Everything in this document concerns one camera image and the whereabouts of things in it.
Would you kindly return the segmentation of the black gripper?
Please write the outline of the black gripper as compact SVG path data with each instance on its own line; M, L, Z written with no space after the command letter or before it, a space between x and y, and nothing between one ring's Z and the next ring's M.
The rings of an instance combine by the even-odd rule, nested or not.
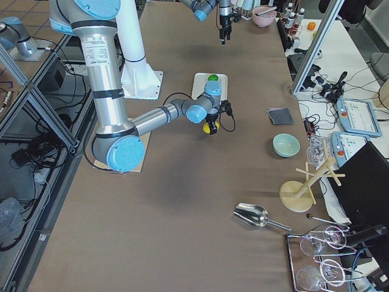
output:
M219 23L221 25L221 28L219 29L219 38L221 40L221 44L225 44L225 36L224 33L226 33L227 40L230 40L230 34L232 31L232 14L228 15L219 15Z
M218 117L218 109L213 109L207 114L206 130L210 130L210 134L216 134L219 130L219 123L216 121Z

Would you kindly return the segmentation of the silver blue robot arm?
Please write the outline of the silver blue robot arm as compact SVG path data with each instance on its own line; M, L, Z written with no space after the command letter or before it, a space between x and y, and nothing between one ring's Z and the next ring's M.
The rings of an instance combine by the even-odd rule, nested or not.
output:
M213 9L219 7L219 22L221 28L219 29L219 39L221 44L225 44L226 40L230 40L230 34L232 32L232 22L235 17L231 1L225 0L183 0L181 1L186 5L197 17L199 21L204 21Z
M200 123L217 112L222 86L209 79L195 100L175 99L128 119L114 37L119 36L125 58L129 58L126 49L143 43L134 1L50 1L49 7L52 28L81 41L99 122L92 152L111 170L128 172L142 162L141 135L181 116Z

